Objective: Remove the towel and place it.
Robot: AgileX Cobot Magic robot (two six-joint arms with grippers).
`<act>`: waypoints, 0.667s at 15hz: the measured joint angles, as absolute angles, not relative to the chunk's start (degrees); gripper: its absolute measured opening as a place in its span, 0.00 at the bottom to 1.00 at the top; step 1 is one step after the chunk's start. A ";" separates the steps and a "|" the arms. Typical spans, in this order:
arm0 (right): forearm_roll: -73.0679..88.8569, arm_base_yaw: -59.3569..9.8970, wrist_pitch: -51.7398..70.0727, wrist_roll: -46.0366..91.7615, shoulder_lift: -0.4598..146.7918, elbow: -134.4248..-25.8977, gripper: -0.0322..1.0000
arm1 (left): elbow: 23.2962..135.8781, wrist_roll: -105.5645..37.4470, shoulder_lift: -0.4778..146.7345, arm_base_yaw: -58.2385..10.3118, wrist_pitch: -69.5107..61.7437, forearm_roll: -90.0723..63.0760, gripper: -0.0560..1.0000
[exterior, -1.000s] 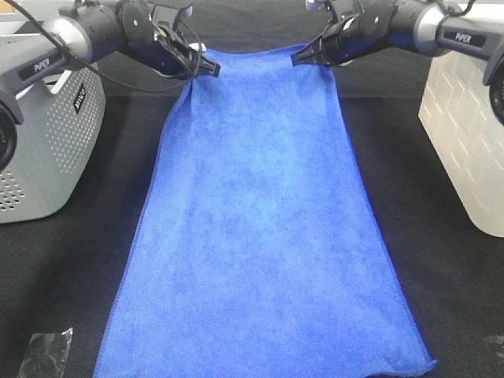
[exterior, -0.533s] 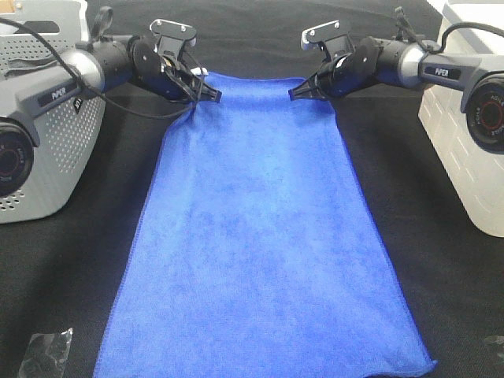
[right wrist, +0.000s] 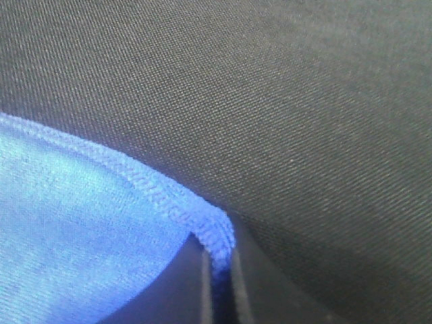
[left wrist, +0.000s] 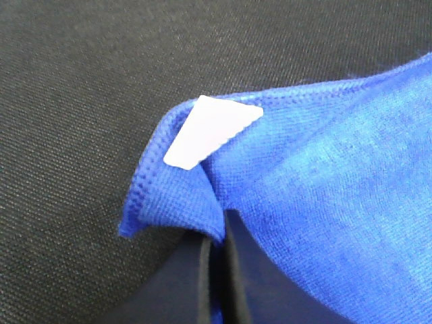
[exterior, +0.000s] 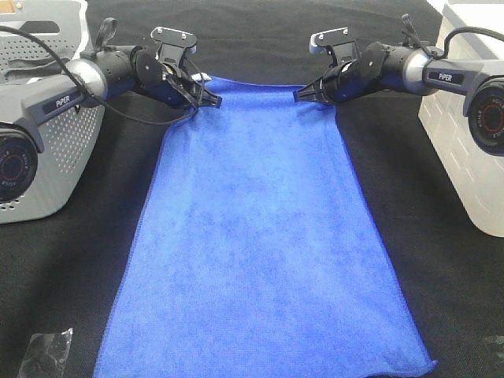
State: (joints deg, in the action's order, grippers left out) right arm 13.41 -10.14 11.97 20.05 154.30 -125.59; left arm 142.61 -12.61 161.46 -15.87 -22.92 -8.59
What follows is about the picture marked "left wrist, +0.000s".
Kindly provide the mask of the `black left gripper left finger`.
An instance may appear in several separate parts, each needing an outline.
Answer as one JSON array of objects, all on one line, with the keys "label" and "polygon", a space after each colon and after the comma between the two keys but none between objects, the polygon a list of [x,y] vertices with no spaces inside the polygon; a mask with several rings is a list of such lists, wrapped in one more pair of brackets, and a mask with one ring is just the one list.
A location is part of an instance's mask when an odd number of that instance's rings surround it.
[{"label": "black left gripper left finger", "polygon": [[161,268],[106,314],[106,322],[211,323],[210,255],[208,237],[186,232]]}]

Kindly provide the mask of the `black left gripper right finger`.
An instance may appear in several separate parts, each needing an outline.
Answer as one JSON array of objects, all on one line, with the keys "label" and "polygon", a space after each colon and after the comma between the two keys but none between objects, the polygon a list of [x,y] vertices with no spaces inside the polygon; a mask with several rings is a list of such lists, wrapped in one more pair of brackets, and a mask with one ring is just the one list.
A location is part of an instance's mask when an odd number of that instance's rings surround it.
[{"label": "black left gripper right finger", "polygon": [[247,230],[225,211],[221,306],[224,323],[347,323],[286,277]]}]

